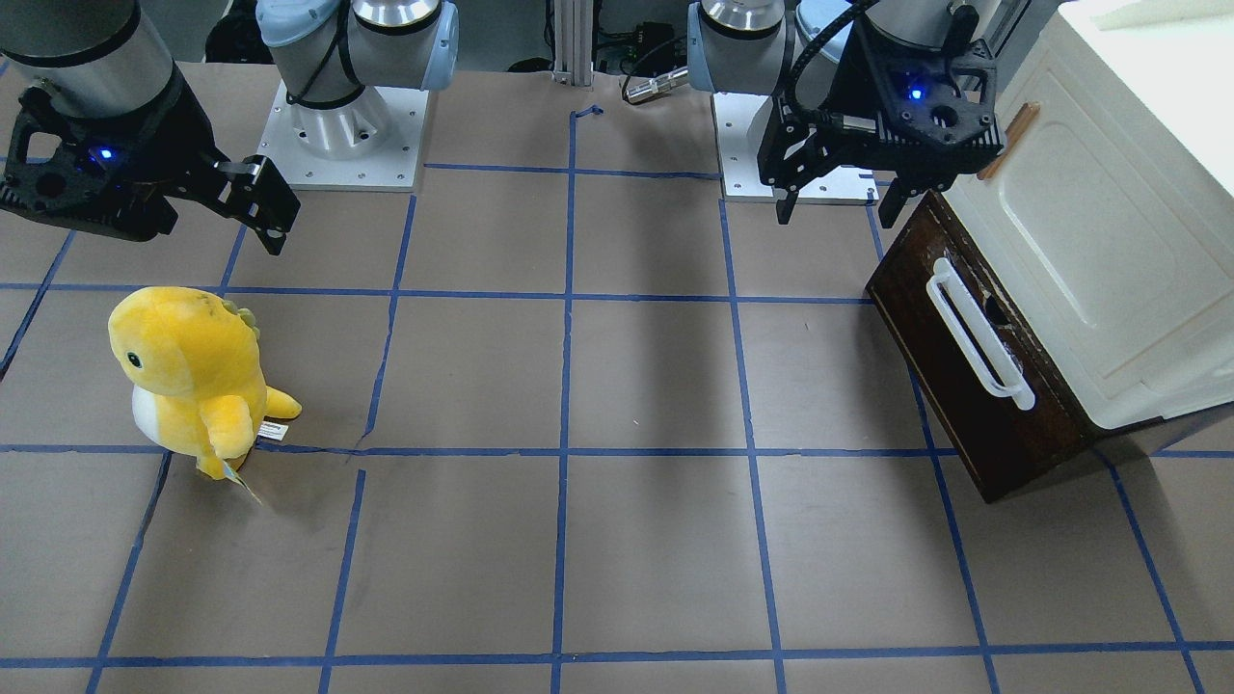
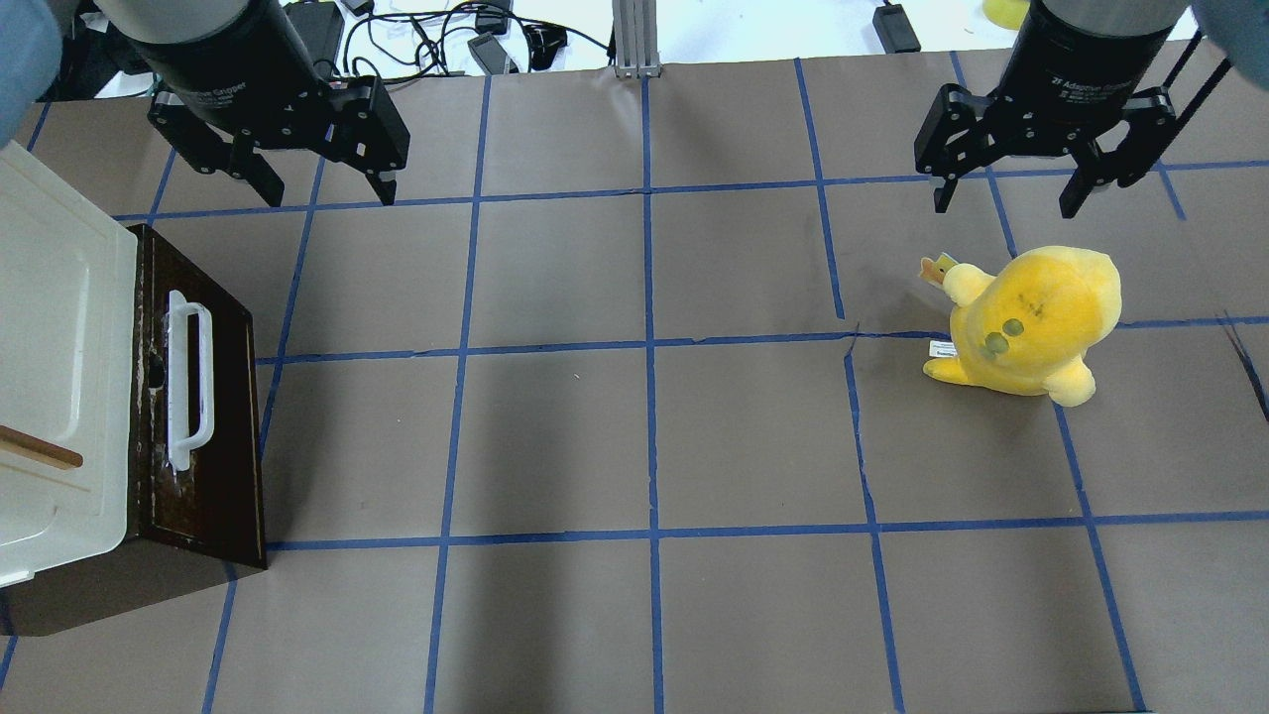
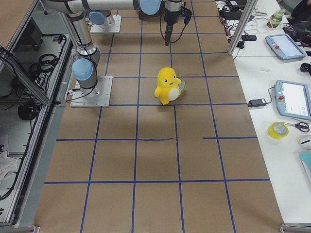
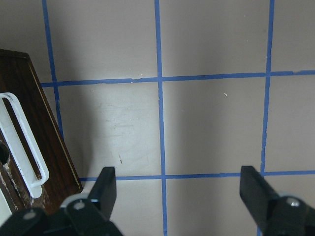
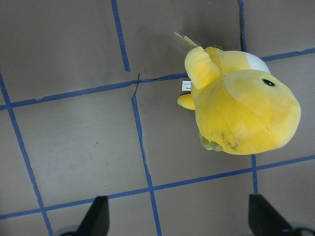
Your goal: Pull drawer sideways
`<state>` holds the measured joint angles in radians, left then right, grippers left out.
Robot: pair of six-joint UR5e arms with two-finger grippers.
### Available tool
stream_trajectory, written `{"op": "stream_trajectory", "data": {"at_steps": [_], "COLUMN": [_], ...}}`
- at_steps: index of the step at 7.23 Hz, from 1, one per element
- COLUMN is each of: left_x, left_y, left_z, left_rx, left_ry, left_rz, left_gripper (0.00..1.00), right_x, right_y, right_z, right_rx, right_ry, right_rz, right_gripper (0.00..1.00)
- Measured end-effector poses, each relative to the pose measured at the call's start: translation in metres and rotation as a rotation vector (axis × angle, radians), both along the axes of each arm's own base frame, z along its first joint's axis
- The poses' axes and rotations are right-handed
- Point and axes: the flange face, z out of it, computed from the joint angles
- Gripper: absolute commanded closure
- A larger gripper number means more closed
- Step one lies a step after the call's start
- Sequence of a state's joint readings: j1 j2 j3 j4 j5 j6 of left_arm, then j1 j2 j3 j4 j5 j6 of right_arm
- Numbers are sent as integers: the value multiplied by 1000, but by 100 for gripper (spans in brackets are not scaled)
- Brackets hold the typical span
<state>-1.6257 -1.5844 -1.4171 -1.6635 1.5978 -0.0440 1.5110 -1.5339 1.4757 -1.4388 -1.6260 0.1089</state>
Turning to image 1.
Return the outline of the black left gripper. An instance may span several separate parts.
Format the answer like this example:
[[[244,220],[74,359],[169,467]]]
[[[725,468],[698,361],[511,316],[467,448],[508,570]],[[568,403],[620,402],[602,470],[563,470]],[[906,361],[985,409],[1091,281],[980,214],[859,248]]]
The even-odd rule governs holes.
[[[1004,132],[1000,74],[979,17],[796,20],[793,48],[768,96],[760,180],[775,188],[777,225],[798,189],[842,167],[891,170],[879,224],[892,228],[921,189],[983,170]]]

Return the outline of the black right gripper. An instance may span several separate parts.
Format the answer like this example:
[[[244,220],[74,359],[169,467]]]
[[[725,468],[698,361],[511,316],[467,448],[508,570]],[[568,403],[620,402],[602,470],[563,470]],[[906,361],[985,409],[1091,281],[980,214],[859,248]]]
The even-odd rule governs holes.
[[[19,96],[2,170],[2,210],[21,217],[146,242],[172,233],[179,214],[168,198],[199,203],[239,220],[267,254],[283,254],[301,209],[267,156],[225,161],[197,98],[173,67],[149,104],[111,119],[58,114],[56,86],[35,80]],[[225,180],[228,196],[222,199]]]

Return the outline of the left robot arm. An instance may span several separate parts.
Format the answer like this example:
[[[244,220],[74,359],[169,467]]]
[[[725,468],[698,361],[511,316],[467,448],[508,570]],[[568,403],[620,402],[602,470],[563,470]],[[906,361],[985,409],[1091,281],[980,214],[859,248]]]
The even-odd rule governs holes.
[[[684,41],[696,91],[768,98],[755,165],[789,224],[810,183],[890,170],[890,226],[1004,149],[1000,75],[983,30],[996,1],[698,1]]]

